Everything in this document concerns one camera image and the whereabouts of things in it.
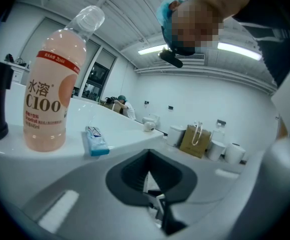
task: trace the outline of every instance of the white wall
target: white wall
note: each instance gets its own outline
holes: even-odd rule
[[[149,101],[147,108],[144,101]],[[275,140],[278,116],[270,97],[245,85],[217,79],[173,75],[141,75],[132,103],[137,120],[158,114],[159,130],[170,125],[203,122],[208,131],[217,130],[217,119],[226,121],[225,144],[240,144],[246,157],[265,149]]]
[[[16,59],[44,18],[52,19],[63,25],[69,22],[68,19],[47,10],[24,3],[15,3],[7,21],[0,22],[0,62],[5,59],[7,54],[12,54],[14,59]],[[126,83],[126,87],[123,87],[124,95],[130,97],[132,94],[130,80],[134,82],[134,79],[138,77],[138,74],[132,70],[133,65],[131,63],[128,64],[125,74],[128,61],[96,35],[93,35],[91,40],[99,45],[103,45],[103,49],[117,58],[111,69],[102,97],[120,95],[123,83]]]

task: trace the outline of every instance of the plastic bottle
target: plastic bottle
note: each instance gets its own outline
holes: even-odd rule
[[[38,52],[24,102],[24,138],[29,148],[48,152],[65,142],[67,110],[85,63],[86,42],[104,20],[100,8],[89,6],[51,34]]]

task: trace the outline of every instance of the air vent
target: air vent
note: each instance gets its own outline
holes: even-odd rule
[[[193,55],[190,55],[190,56],[183,56],[183,55],[176,55],[176,58],[180,58],[180,59],[196,59],[196,60],[203,60],[203,61],[205,61],[205,54],[200,54],[200,53],[195,53],[195,54],[193,54]]]

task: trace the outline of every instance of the toilet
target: toilet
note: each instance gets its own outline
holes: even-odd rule
[[[146,122],[152,122],[152,123],[155,123],[156,125],[156,128],[159,124],[159,116],[156,115],[156,114],[150,114],[149,117],[143,117],[143,123],[146,123]]]

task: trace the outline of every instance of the ceiling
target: ceiling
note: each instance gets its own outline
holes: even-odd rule
[[[131,61],[138,69],[157,67],[161,62],[157,52],[139,55],[138,51],[165,44],[160,24],[155,16],[156,9],[163,0],[18,0],[27,4],[39,6],[55,12],[66,18],[73,19],[78,12],[89,5],[97,5],[104,11],[106,19],[96,31],[96,35],[118,50]],[[219,33],[219,40],[238,45],[243,48],[260,53],[257,43],[252,36],[237,21],[232,18],[225,20],[224,29]],[[219,69],[236,79],[244,78],[256,83],[259,88],[269,93],[275,91],[276,86],[267,70],[263,60],[257,61],[243,55],[217,49],[215,42],[212,47],[202,47],[200,53],[204,54],[204,61],[191,61],[190,65],[183,67],[182,71],[173,71],[173,74],[194,75],[211,70],[214,73]],[[166,74],[168,70],[156,71],[155,74]],[[141,70],[141,74],[152,72]]]

